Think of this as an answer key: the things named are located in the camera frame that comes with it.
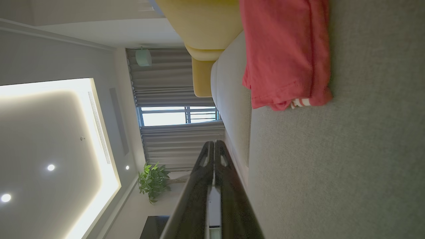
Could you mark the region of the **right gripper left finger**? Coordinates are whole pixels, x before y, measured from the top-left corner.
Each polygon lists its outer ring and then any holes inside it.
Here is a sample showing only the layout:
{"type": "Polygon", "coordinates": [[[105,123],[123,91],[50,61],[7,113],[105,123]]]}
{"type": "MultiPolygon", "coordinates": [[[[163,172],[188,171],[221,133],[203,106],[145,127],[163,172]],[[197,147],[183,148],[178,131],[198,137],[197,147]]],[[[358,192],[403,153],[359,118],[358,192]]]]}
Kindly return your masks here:
{"type": "Polygon", "coordinates": [[[214,142],[203,145],[182,195],[161,239],[204,239],[207,231],[208,198],[214,176],[214,142]]]}

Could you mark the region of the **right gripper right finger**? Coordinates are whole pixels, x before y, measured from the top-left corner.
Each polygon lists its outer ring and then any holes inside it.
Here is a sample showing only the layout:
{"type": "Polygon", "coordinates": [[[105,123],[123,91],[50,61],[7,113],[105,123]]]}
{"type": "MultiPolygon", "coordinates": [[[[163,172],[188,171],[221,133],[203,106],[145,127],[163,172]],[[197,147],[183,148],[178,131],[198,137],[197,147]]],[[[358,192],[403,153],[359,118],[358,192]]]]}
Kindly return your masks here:
{"type": "Polygon", "coordinates": [[[263,239],[261,227],[223,141],[215,142],[215,184],[221,198],[221,237],[263,239]]]}

